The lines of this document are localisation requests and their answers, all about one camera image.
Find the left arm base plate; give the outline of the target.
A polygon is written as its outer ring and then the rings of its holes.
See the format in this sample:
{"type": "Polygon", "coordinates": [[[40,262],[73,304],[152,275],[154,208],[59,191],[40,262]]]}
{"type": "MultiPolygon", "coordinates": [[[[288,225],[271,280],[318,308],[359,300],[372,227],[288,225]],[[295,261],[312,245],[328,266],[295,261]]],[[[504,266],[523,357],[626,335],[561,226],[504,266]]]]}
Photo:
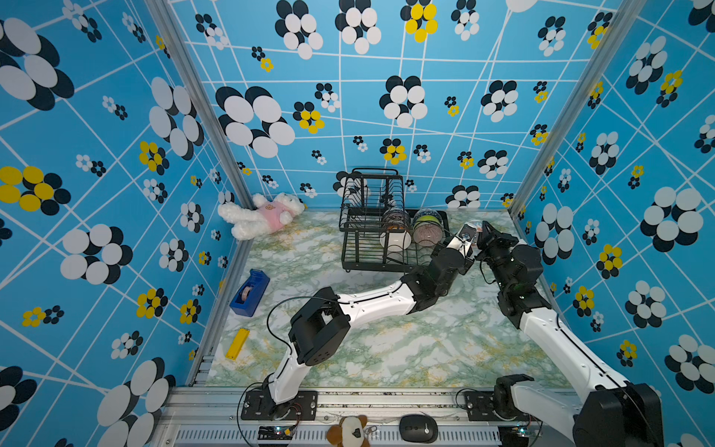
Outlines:
{"type": "Polygon", "coordinates": [[[242,421],[314,421],[317,409],[316,391],[300,391],[292,400],[275,404],[268,391],[252,389],[243,399],[239,417],[242,421]]]}

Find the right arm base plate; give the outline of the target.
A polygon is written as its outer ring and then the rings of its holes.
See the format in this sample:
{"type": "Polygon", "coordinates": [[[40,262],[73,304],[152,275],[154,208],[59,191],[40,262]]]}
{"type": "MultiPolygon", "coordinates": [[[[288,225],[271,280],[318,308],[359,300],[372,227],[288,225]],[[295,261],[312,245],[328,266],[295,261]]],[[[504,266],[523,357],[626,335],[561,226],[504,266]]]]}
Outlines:
{"type": "Polygon", "coordinates": [[[493,401],[493,391],[479,391],[476,389],[460,389],[455,394],[456,405],[467,412],[467,418],[471,422],[495,422],[495,423],[539,423],[538,418],[526,413],[517,413],[515,416],[504,417],[495,410],[493,401]]]}

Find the plain white bowl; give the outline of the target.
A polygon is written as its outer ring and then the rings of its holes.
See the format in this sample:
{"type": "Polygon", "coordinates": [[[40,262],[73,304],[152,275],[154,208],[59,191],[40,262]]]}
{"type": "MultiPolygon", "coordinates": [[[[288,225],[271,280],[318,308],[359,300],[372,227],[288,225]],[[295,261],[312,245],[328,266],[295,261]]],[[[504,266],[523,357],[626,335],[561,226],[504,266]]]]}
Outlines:
{"type": "Polygon", "coordinates": [[[379,242],[387,253],[401,253],[411,246],[413,238],[409,231],[385,231],[380,234],[379,242]]]}

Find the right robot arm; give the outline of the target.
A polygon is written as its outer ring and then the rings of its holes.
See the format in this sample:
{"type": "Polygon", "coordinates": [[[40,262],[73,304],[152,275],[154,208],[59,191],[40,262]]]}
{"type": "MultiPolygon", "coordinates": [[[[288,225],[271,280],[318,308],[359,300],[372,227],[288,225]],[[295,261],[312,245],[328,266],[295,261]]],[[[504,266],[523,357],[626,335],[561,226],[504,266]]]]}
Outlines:
{"type": "Polygon", "coordinates": [[[526,374],[499,378],[495,411],[504,419],[526,413],[577,446],[664,445],[661,400],[646,384],[634,384],[591,351],[536,289],[543,272],[538,249],[483,222],[477,259],[499,287],[498,305],[534,341],[571,384],[565,397],[526,374]]]}

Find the brown white patterned bowl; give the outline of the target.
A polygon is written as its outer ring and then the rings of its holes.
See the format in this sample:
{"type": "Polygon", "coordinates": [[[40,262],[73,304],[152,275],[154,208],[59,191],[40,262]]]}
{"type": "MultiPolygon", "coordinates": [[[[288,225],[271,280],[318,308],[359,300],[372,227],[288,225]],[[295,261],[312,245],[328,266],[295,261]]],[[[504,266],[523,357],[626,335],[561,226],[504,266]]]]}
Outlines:
{"type": "Polygon", "coordinates": [[[405,232],[410,226],[411,216],[406,210],[390,209],[382,216],[382,230],[385,232],[405,232]]]}

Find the red blue patterned bowl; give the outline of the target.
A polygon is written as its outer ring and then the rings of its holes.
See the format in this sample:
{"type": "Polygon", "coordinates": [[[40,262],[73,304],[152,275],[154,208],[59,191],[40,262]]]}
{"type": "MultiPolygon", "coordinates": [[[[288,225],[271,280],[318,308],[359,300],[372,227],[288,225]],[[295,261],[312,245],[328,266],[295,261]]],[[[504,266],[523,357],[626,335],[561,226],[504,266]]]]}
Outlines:
{"type": "Polygon", "coordinates": [[[480,234],[482,233],[482,221],[464,223],[459,230],[459,238],[464,243],[469,242],[472,246],[477,246],[480,234]]]}

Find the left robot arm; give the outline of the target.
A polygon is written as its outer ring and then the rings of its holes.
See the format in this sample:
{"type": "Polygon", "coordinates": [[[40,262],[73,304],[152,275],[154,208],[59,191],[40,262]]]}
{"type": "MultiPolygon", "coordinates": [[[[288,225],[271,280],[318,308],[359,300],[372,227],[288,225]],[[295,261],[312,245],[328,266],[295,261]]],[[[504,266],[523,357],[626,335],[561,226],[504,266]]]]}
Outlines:
{"type": "Polygon", "coordinates": [[[428,266],[416,268],[384,288],[364,294],[336,294],[326,287],[310,296],[290,319],[283,360],[264,380],[271,404],[281,406],[296,398],[310,369],[330,359],[351,330],[381,318],[432,307],[450,292],[456,277],[465,275],[473,264],[472,248],[467,243],[438,250],[428,266]]]}

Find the lime green bowl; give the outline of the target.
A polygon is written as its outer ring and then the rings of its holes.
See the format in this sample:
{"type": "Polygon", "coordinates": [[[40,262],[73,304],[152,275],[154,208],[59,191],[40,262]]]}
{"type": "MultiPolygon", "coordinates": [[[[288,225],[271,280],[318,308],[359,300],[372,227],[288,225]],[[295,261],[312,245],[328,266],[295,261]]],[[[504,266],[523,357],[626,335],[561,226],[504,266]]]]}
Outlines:
{"type": "Polygon", "coordinates": [[[443,225],[443,218],[437,210],[422,209],[413,216],[413,226],[421,223],[443,225]]]}

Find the pink striped bowl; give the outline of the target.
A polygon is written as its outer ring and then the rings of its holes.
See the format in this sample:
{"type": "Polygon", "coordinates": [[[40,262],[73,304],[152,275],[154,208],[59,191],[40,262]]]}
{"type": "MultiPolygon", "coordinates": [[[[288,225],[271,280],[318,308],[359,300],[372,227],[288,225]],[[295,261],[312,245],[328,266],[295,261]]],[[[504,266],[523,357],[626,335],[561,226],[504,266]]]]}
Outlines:
{"type": "Polygon", "coordinates": [[[443,238],[444,230],[439,222],[420,222],[413,228],[413,242],[419,247],[434,247],[443,238]]]}

